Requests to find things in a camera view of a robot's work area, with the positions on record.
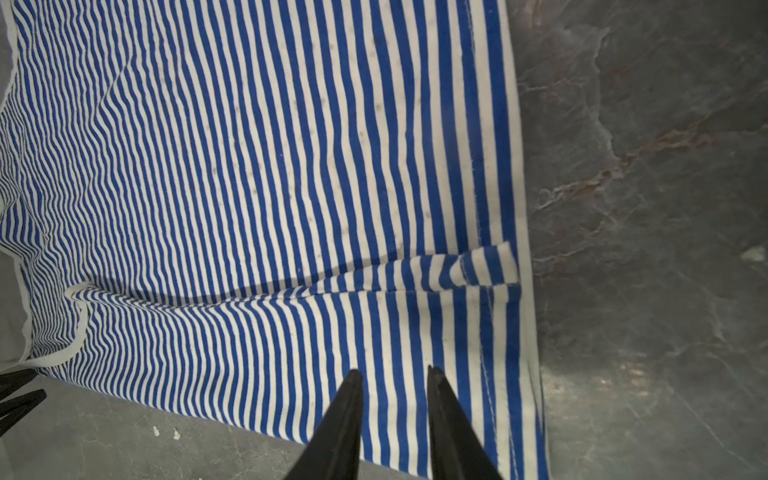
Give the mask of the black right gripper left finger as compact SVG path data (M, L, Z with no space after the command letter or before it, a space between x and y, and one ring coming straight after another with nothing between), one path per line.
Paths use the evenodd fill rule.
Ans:
M357 479L363 409L363 375L353 369L284 479Z

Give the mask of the blue white striped tank top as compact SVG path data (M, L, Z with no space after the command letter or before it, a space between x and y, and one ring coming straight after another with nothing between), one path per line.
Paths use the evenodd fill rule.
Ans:
M5 1L20 362L430 472L427 378L501 476L548 452L503 1Z

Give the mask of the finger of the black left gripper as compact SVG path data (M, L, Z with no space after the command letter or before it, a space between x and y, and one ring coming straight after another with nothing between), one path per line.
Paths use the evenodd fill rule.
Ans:
M37 376L35 369L24 369L0 375L0 399L6 399L12 393L27 385Z
M4 436L46 398L47 393L43 389L39 389L2 402L0 436Z

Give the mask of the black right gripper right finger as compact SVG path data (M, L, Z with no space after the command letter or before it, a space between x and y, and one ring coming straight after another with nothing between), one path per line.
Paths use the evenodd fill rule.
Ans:
M445 373L434 366L428 368L427 399L432 478L501 480Z

